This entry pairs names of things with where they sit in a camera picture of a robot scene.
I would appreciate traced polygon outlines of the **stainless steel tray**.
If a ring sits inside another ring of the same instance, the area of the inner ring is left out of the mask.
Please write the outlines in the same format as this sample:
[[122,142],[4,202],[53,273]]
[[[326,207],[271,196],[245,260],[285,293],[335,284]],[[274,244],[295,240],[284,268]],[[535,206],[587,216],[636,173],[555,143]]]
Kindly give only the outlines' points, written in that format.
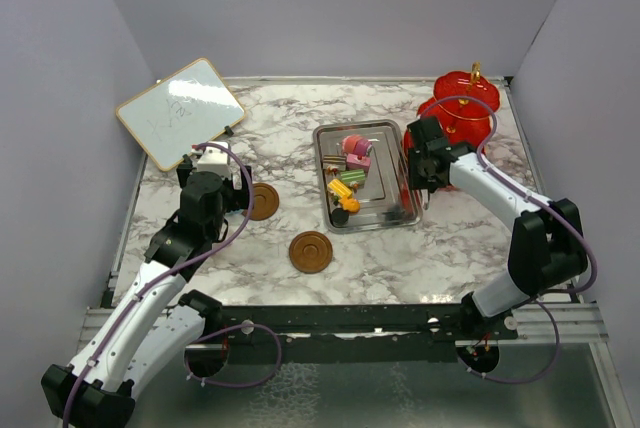
[[[327,192],[327,184],[338,179],[340,172],[324,172],[321,159],[325,155],[345,156],[341,142],[353,134],[371,141],[371,166],[365,184],[353,190],[360,211],[350,214],[346,226],[335,227],[330,215],[340,208],[340,203]],[[401,130],[395,122],[374,120],[322,125],[314,130],[312,140],[323,216],[331,231],[346,234],[413,225],[420,221],[422,196],[408,187],[409,170],[402,150]]]

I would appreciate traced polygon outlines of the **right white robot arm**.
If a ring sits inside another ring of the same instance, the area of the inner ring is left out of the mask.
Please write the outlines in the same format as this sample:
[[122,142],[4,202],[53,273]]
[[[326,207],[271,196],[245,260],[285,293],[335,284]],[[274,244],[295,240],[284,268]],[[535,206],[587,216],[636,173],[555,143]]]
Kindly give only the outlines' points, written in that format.
[[433,116],[407,126],[409,188],[434,193],[453,186],[474,198],[511,230],[506,270],[461,302],[459,326],[469,338],[491,332],[495,317],[584,273],[577,206],[553,201],[508,177],[473,146],[452,144]]

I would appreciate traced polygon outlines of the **metal tongs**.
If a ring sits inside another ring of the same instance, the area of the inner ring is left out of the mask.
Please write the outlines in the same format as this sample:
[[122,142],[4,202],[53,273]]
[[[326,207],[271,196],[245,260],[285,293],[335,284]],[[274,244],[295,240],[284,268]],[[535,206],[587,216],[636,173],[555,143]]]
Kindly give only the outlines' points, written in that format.
[[431,195],[428,190],[422,190],[421,195],[422,195],[422,209],[426,211],[429,208]]

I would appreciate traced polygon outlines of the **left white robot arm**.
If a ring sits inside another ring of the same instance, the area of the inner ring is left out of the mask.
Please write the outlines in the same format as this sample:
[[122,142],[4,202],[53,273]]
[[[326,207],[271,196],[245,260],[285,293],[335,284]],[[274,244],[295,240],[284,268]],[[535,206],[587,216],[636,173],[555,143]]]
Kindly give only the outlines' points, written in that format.
[[219,304],[202,294],[155,325],[202,264],[241,234],[228,230],[227,215],[253,211],[250,168],[239,167],[236,189],[229,164],[239,159],[226,145],[195,151],[199,157],[184,157],[177,169],[179,207],[152,237],[124,298],[68,364],[51,365],[41,379],[49,408],[65,427],[125,426],[142,391],[179,351],[220,333]]

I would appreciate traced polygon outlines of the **red three-tier cake stand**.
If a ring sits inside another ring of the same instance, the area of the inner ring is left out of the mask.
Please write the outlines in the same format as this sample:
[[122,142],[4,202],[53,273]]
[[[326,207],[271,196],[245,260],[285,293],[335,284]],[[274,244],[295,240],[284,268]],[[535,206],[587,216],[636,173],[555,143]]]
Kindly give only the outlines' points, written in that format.
[[[481,74],[475,63],[465,71],[452,71],[436,79],[431,98],[418,108],[414,121],[426,116],[438,119],[451,144],[468,142],[474,152],[464,155],[450,166],[450,185],[456,185],[466,172],[481,169],[484,145],[496,128],[495,113],[500,108],[500,93]],[[403,150],[407,162],[413,146],[406,128]]]

